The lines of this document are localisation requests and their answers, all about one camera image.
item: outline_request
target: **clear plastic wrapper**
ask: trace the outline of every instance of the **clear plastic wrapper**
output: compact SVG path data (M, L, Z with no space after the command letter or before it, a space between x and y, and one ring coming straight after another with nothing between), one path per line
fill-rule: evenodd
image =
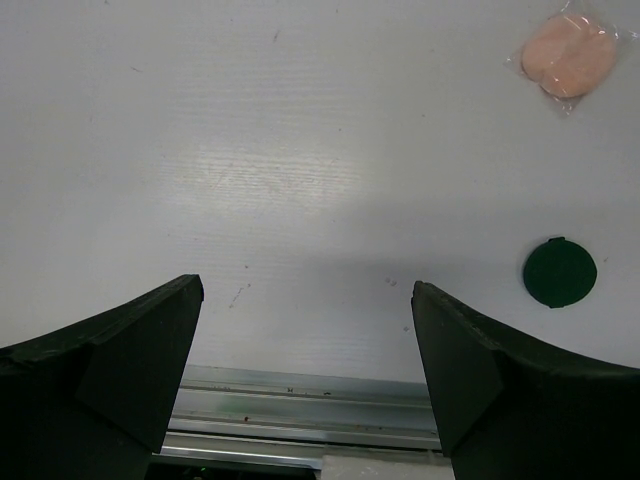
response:
M568 115L606 80L637 38L586 0L569 0L505 65L537 83L552 105Z

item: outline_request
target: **green round object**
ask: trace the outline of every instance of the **green round object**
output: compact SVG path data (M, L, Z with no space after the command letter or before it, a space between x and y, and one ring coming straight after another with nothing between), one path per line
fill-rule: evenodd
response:
M522 277L533 298L550 308L579 302L596 283L598 269L584 248L564 237L537 247L524 264Z

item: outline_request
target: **white tabletop surface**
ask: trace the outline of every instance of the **white tabletop surface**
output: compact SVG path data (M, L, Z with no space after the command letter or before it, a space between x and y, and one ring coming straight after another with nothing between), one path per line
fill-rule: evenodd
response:
M502 65L559 7L1 2L1 346L200 273L192 364L419 382L421 279L640 367L640 52L560 118ZM562 310L556 235L599 268Z

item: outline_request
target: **dark green disc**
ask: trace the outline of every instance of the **dark green disc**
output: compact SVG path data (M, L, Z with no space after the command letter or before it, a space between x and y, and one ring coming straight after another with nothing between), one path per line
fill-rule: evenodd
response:
M562 308L582 300L596 283L598 269L584 248L564 237L537 247L524 264L527 291L540 303Z

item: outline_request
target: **stain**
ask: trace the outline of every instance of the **stain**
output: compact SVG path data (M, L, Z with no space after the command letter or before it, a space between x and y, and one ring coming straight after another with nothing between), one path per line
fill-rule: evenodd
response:
M234 305L235 305L235 303L236 303L236 300L238 300L238 298L240 298L240 295L242 294L242 292L244 292L245 288L251 288L251 284L250 284L250 283L247 283L247 286L246 286L246 287L240 287L240 288L238 289L238 293L236 293L236 296L235 296L235 297L233 297L233 300L231 300L231 303L229 304L229 308L233 308L233 306L234 306Z

